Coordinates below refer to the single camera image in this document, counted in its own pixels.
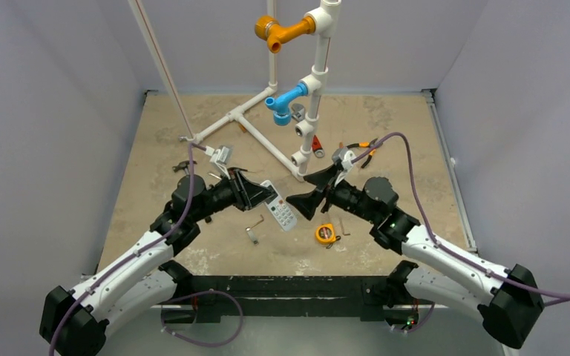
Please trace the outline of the white remote control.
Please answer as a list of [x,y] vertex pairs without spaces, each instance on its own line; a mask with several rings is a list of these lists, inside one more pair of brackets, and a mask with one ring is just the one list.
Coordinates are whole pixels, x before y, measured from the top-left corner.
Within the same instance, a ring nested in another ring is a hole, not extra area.
[[276,187],[270,180],[264,180],[261,183],[261,186],[269,188],[275,192],[275,196],[272,199],[267,200],[264,205],[283,231],[291,231],[298,222],[297,217],[292,212],[292,209],[276,190]]

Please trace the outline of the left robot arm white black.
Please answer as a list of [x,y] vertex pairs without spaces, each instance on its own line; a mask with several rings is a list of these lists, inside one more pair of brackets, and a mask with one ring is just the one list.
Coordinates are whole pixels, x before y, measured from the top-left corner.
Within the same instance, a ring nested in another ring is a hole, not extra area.
[[87,280],[47,293],[39,334],[49,355],[97,355],[110,334],[137,314],[168,300],[188,300],[191,283],[174,257],[200,234],[199,221],[230,207],[249,211],[276,196],[240,168],[227,169],[215,185],[186,174],[132,247]]

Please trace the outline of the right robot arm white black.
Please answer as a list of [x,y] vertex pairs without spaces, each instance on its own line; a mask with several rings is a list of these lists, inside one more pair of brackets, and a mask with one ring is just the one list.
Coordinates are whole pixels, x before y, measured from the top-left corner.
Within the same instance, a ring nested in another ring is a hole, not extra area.
[[438,237],[398,206],[399,195],[386,177],[371,177],[362,188],[338,179],[330,166],[305,177],[312,191],[288,196],[286,201],[306,219],[316,211],[340,208],[371,224],[370,235],[384,249],[424,263],[442,273],[425,287],[417,270],[387,281],[389,296],[398,302],[423,298],[465,310],[481,320],[495,340],[512,349],[525,343],[546,307],[537,292],[533,273],[483,260]]

